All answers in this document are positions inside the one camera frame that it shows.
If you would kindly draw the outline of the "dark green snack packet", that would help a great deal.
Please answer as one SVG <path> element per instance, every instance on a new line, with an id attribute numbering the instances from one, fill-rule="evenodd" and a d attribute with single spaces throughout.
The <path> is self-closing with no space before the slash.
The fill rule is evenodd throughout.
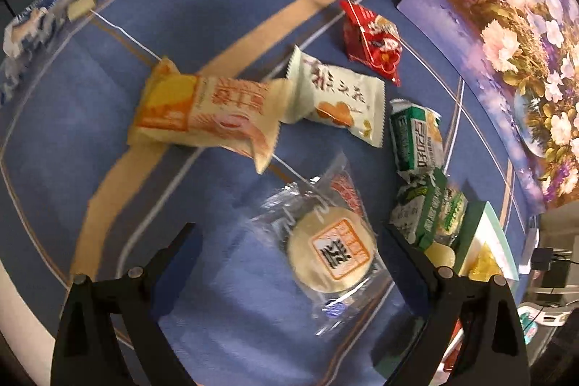
<path id="1" fill-rule="evenodd" d="M 434 242 L 451 246 L 458 237 L 468 200 L 441 169 L 423 174 L 400 188 L 390 224 L 407 243 L 421 250 Z"/>

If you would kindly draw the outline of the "clear round cracker packet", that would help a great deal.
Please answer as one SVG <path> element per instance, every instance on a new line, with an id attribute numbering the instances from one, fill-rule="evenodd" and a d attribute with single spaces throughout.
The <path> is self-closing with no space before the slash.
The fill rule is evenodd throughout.
<path id="1" fill-rule="evenodd" d="M 392 282 L 344 153 L 325 173 L 270 195 L 248 226 L 287 261 L 317 336 L 342 328 Z"/>

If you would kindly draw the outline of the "green white corn snack packet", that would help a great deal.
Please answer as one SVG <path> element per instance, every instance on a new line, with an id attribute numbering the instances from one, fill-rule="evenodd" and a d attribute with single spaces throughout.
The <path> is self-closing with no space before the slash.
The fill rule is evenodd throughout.
<path id="1" fill-rule="evenodd" d="M 441 116 L 405 99 L 391 99 L 390 138 L 398 175 L 406 182 L 444 164 Z"/>

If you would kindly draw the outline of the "orange cream snack packet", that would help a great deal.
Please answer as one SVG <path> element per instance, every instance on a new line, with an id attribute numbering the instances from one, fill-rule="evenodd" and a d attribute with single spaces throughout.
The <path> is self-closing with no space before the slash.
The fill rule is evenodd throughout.
<path id="1" fill-rule="evenodd" d="M 185 75 L 164 58 L 142 89 L 128 144 L 221 147 L 251 158 L 261 174 L 273 158 L 291 92 L 288 79 Z"/>

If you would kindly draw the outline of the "white persimmon snack packet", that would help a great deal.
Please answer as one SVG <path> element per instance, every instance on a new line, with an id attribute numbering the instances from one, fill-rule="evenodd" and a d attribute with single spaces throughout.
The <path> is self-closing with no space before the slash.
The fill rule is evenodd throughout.
<path id="1" fill-rule="evenodd" d="M 374 76 L 353 72 L 293 49 L 286 79 L 291 98 L 283 122 L 302 119 L 347 129 L 353 136 L 380 148 L 386 116 L 385 83 Z"/>

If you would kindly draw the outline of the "small red snack packet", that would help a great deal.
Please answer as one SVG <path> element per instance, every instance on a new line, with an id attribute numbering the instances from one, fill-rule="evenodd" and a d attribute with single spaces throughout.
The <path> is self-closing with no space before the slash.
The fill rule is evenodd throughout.
<path id="1" fill-rule="evenodd" d="M 342 32 L 349 60 L 366 65 L 386 81 L 400 86 L 397 68 L 402 44 L 397 26 L 360 4 L 342 0 L 341 7 L 345 13 Z"/>

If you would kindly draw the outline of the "white tray with green rim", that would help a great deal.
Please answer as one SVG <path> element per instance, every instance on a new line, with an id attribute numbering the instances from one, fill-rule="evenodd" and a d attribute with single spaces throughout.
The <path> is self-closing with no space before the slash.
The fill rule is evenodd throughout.
<path id="1" fill-rule="evenodd" d="M 518 279 L 518 269 L 490 204 L 472 202 L 468 205 L 456 243 L 456 260 L 452 269 L 457 275 L 480 282 L 488 282 L 493 276 L 499 275 L 506 280 L 512 293 L 513 284 Z M 384 233 L 380 249 L 384 257 Z M 374 368 L 385 382 L 408 353 L 410 344 L 423 326 L 422 319 L 412 314 L 409 307 L 406 308 L 410 320 L 400 326 L 397 334 L 386 331 L 372 354 Z M 451 344 L 428 385 L 448 385 L 448 377 L 455 366 L 462 340 L 463 330 L 457 324 L 451 334 Z"/>

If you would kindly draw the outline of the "black power adapter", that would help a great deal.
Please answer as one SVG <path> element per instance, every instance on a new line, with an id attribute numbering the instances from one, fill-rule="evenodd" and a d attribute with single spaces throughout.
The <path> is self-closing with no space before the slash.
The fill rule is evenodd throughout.
<path id="1" fill-rule="evenodd" d="M 536 248 L 531 256 L 531 270 L 541 272 L 550 271 L 551 264 L 554 260 L 553 248 Z"/>

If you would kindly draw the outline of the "white power strip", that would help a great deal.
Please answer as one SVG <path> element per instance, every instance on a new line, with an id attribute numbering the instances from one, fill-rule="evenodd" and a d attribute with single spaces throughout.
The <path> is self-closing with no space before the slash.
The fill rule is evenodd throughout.
<path id="1" fill-rule="evenodd" d="M 527 275 L 531 272 L 531 259 L 534 251 L 539 247 L 540 244 L 540 229 L 536 223 L 531 224 L 525 239 L 525 244 L 518 266 L 518 273 L 522 275 Z"/>

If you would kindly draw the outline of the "blue checked tablecloth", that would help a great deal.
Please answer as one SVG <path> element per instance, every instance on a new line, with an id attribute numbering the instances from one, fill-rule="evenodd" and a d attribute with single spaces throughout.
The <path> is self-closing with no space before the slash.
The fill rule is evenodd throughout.
<path id="1" fill-rule="evenodd" d="M 404 41 L 402 96 L 441 115 L 448 171 L 487 201 L 520 254 L 528 209 L 506 148 L 475 94 L 400 0 L 359 0 L 394 21 Z M 400 294 L 376 301 L 335 334 L 317 336 L 311 305 L 284 259 L 247 227 L 248 212 L 286 181 L 322 173 L 344 153 L 375 226 L 385 222 L 397 175 L 389 148 L 343 129 L 298 122 L 281 130 L 266 173 L 224 149 L 139 155 L 127 134 L 159 57 L 183 72 L 263 79 L 299 46 L 347 65 L 339 0 L 98 0 L 30 63 L 1 110 L 1 267 L 19 306 L 1 330 L 33 379 L 49 380 L 70 275 L 86 247 L 92 277 L 146 263 L 187 222 L 203 234 L 199 260 L 162 328 L 204 385 L 380 385 L 373 352 L 400 333 Z"/>

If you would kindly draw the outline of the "blue white crumpled wrapper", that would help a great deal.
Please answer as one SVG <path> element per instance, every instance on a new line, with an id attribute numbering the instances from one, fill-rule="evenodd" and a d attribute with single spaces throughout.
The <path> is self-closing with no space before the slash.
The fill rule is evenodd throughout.
<path id="1" fill-rule="evenodd" d="M 1 63 L 1 106 L 13 97 L 33 56 L 45 49 L 60 29 L 88 14 L 96 0 L 33 0 L 5 27 Z"/>

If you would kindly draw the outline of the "flower painting poster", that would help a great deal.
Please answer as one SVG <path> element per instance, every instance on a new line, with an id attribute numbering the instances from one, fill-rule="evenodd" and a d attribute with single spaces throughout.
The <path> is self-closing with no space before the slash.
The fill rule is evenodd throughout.
<path id="1" fill-rule="evenodd" d="M 529 205 L 578 197 L 578 0 L 401 0 L 506 146 Z"/>

